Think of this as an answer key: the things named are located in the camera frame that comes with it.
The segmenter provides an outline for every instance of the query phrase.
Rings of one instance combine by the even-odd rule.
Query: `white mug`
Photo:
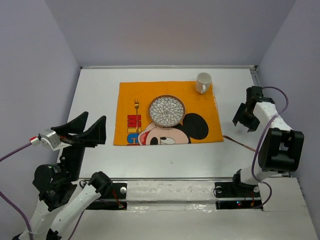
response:
[[[195,90],[199,94],[205,94],[208,91],[211,83],[212,83],[212,79],[208,73],[206,72],[199,73],[198,76],[196,76]]]

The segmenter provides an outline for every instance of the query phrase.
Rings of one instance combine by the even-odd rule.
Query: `gold fork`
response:
[[[136,133],[139,133],[138,131],[138,108],[139,108],[139,100],[134,100],[134,108],[135,108],[135,117],[136,117]]]

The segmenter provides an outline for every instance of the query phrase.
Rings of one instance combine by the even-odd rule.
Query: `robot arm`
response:
[[[63,149],[59,163],[40,165],[34,173],[32,184],[39,190],[39,200],[30,220],[34,240],[60,239],[50,227],[77,187],[72,182],[79,179],[85,148],[106,142],[106,116],[84,131],[88,115],[84,112],[67,124],[47,129],[30,139],[34,146],[42,143],[53,151]],[[28,229],[13,239],[29,240]]]
[[[259,125],[265,128],[274,115],[279,115],[275,102],[264,97],[262,88],[252,86],[246,90],[246,103],[241,103],[235,117],[234,125],[238,122],[255,131]],[[300,162],[304,135],[293,130],[281,116],[274,119],[258,153],[258,162],[254,165],[254,175],[264,180],[276,174],[294,172]],[[234,188],[253,189],[258,181],[252,175],[252,166],[240,169],[233,176]]]
[[[59,214],[56,216],[51,230],[59,237],[62,237],[70,224],[102,195],[111,191],[112,181],[102,171],[92,175],[88,184]]]

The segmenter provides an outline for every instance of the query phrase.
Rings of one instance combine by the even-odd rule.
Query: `white plate pattern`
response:
[[[185,108],[179,99],[170,96],[156,98],[149,108],[152,121],[163,127],[172,127],[181,122]]]

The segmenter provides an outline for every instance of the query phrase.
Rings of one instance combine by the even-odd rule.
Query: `mickey mouse ear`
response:
[[[184,133],[192,139],[202,140],[208,136],[209,127],[204,118],[196,113],[188,113],[182,121]]]

